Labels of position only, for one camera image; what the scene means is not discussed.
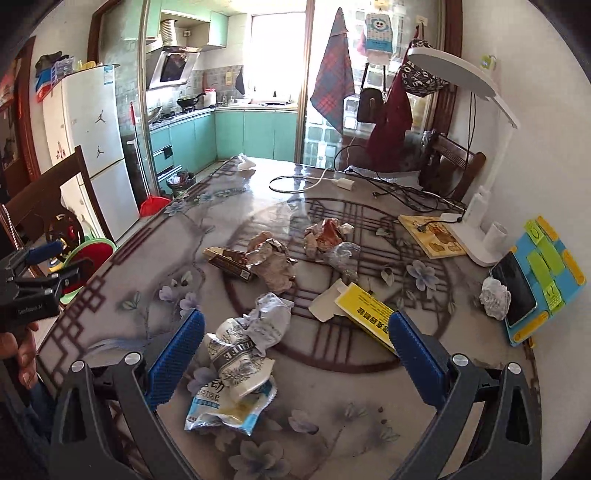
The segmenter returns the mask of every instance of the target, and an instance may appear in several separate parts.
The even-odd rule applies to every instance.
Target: person hand
[[[39,324],[32,322],[27,325],[27,334],[21,346],[17,345],[17,339],[11,333],[0,333],[0,360],[17,357],[18,379],[29,390],[37,383],[37,345],[33,332],[39,330]]]

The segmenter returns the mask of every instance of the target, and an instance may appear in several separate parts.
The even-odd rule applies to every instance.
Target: dining table
[[[55,322],[38,353],[44,381],[54,392],[76,360],[111,365],[142,352],[199,309],[206,331],[240,318],[268,292],[208,262],[208,247],[246,251],[262,231],[287,246],[295,282],[280,296],[294,302],[274,359],[277,396],[263,410],[251,436],[228,427],[185,430],[194,391],[191,381],[212,362],[202,344],[171,400],[156,415],[177,449],[203,480],[386,480],[421,439],[436,414],[422,402],[400,359],[345,316],[326,323],[310,303],[340,274],[306,256],[304,231],[326,218],[353,226],[346,240],[360,247],[357,285],[392,310],[404,309],[422,333],[450,354],[475,365],[502,368],[516,362],[525,373],[541,414],[538,375],[529,345],[512,347],[504,322],[488,317],[479,296],[488,270],[468,256],[431,260],[398,220],[416,214],[391,195],[376,196],[374,182],[348,176],[351,190],[321,181],[302,193],[278,193],[278,176],[320,177],[322,169],[253,159],[240,170],[230,159],[153,216],[98,269]],[[328,171],[327,179],[343,173]],[[301,178],[273,183],[297,191]],[[436,277],[428,292],[416,275]],[[123,447],[134,468],[148,476],[117,403],[111,404]],[[478,424],[475,404],[443,473],[461,464]]]

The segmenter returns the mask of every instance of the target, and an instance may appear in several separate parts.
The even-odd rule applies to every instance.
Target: book
[[[427,222],[439,220],[439,217],[399,215],[398,220],[430,259],[466,255],[466,251],[445,227],[445,223],[430,223],[425,232],[418,231],[418,227]]]

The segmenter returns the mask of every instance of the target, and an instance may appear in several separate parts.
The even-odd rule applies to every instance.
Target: snack wrapper
[[[238,402],[271,376],[275,361],[255,355],[255,343],[236,319],[226,320],[203,341],[232,401]]]
[[[251,435],[259,415],[276,395],[275,379],[270,377],[255,391],[234,402],[229,388],[218,378],[201,388],[193,397],[184,429],[226,425]]]

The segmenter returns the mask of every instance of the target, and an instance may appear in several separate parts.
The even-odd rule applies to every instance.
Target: cup
[[[501,252],[506,238],[507,229],[499,222],[492,222],[482,241],[482,245],[491,253]]]

